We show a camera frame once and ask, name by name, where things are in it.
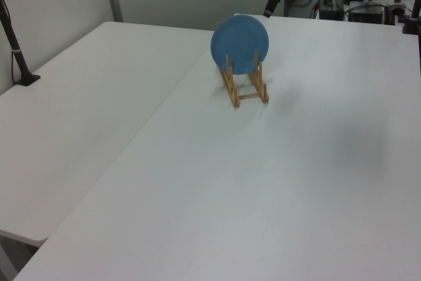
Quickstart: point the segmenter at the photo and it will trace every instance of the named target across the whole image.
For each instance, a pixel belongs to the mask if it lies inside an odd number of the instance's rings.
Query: black box
[[[343,20],[343,0],[332,0],[332,5],[328,6],[324,0],[319,0],[320,20]]]
[[[379,3],[353,1],[349,4],[348,21],[382,24],[384,9]]]

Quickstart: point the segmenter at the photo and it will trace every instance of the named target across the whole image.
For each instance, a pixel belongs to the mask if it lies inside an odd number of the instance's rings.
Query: table
[[[0,97],[0,235],[40,246],[209,46],[107,22]]]
[[[419,280],[418,38],[259,19],[269,104],[207,50],[16,281]]]

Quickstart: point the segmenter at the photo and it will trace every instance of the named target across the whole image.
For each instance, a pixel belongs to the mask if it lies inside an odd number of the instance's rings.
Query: white table
[[[209,46],[108,22],[0,97],[0,235],[41,245]]]
[[[16,281],[419,280],[418,38],[262,21],[269,104],[206,51]]]

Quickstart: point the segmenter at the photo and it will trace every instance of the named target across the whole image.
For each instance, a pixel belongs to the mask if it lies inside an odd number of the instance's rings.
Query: plate stand
[[[239,107],[239,101],[243,99],[250,99],[260,97],[263,103],[269,102],[269,95],[266,90],[266,84],[262,80],[262,62],[259,62],[257,57],[257,51],[255,51],[255,69],[254,71],[248,73],[251,82],[256,88],[255,93],[248,93],[246,95],[238,95],[237,88],[234,85],[234,76],[232,74],[232,66],[230,66],[230,57],[226,55],[226,69],[227,72],[224,72],[222,69],[219,69],[222,79],[225,83],[225,88],[228,91],[232,105],[234,107]]]

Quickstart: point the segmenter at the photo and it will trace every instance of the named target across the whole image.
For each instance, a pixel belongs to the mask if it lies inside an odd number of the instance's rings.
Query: plate
[[[244,14],[223,21],[210,42],[210,52],[218,67],[226,72],[228,54],[235,75],[254,71],[255,50],[259,62],[263,62],[269,50],[268,32],[259,20]]]

